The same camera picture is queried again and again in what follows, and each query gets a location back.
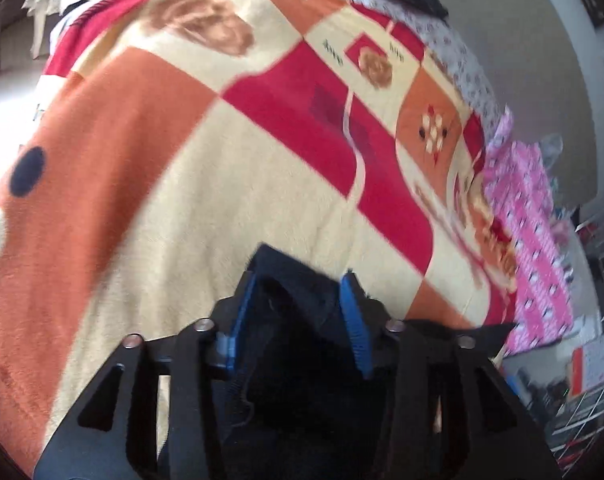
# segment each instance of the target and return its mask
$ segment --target wire rack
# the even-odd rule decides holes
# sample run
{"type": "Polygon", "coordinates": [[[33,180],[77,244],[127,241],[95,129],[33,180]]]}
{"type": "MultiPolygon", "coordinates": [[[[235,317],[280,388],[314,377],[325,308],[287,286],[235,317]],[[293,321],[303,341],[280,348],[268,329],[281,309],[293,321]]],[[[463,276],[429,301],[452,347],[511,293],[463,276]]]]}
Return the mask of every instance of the wire rack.
{"type": "MultiPolygon", "coordinates": [[[[578,226],[598,294],[604,332],[604,210],[578,226]]],[[[576,467],[604,430],[604,383],[567,402],[547,432],[562,474],[576,467]]]]}

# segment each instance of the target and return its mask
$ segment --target orange patch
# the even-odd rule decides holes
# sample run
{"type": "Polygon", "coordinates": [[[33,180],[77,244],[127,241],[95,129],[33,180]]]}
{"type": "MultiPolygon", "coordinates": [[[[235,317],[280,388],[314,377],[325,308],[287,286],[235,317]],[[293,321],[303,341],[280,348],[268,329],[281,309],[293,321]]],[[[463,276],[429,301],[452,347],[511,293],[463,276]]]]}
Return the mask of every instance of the orange patch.
{"type": "Polygon", "coordinates": [[[455,105],[420,68],[400,108],[396,137],[443,203],[447,203],[448,170],[461,135],[462,125],[455,105]],[[425,124],[425,116],[429,118],[428,124],[425,124]]]}
{"type": "Polygon", "coordinates": [[[419,285],[406,319],[429,319],[449,328],[471,327],[466,318],[442,298],[426,279],[419,285]]]}
{"type": "Polygon", "coordinates": [[[348,4],[346,0],[271,0],[271,2],[302,35],[316,23],[348,4]]]}
{"type": "Polygon", "coordinates": [[[71,75],[61,96],[22,150],[44,150],[40,180],[22,198],[6,189],[10,172],[0,183],[7,225],[0,442],[27,473],[41,453],[58,382],[99,277],[215,99],[197,80],[135,48],[86,81],[71,75]]]}

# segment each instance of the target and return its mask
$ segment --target pink patterned cloth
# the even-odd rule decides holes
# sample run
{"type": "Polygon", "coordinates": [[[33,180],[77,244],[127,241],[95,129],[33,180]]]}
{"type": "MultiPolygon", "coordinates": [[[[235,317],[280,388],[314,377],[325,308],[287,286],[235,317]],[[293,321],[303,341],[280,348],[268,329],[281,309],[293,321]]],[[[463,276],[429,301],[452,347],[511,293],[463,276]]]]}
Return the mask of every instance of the pink patterned cloth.
{"type": "Polygon", "coordinates": [[[553,199],[536,144],[511,140],[513,117],[506,108],[486,148],[484,193],[515,243],[517,327],[508,354],[559,339],[573,324],[560,256],[549,226],[553,199]]]}

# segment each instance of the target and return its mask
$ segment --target metal bolt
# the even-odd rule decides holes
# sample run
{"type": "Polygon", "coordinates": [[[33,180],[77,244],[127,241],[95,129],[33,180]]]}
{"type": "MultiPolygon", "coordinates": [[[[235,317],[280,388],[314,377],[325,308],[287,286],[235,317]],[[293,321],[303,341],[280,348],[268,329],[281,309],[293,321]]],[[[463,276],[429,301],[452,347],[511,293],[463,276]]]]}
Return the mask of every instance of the metal bolt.
{"type": "Polygon", "coordinates": [[[389,332],[404,332],[404,322],[399,319],[389,319],[386,322],[386,329],[389,332]]]}
{"type": "Polygon", "coordinates": [[[143,340],[139,334],[129,334],[123,339],[122,345],[124,345],[124,348],[135,348],[140,346],[143,340]]]}
{"type": "Polygon", "coordinates": [[[458,346],[466,350],[476,347],[476,340],[469,335],[458,336],[458,346]]]}
{"type": "Polygon", "coordinates": [[[198,332],[208,332],[215,327],[215,323],[210,317],[203,317],[195,321],[195,330],[198,332]]]}

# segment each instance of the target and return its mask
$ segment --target gray wall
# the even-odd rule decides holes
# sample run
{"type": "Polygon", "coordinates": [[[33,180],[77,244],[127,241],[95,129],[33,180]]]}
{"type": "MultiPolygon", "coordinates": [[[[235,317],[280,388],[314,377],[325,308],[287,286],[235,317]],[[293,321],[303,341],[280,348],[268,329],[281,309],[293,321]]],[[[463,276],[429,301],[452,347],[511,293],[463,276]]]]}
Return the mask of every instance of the gray wall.
{"type": "Polygon", "coordinates": [[[572,42],[551,1],[442,2],[498,98],[512,108],[516,137],[533,142],[560,133],[564,153],[554,173],[564,199],[571,204],[592,199],[598,178],[591,103],[572,42]]]}

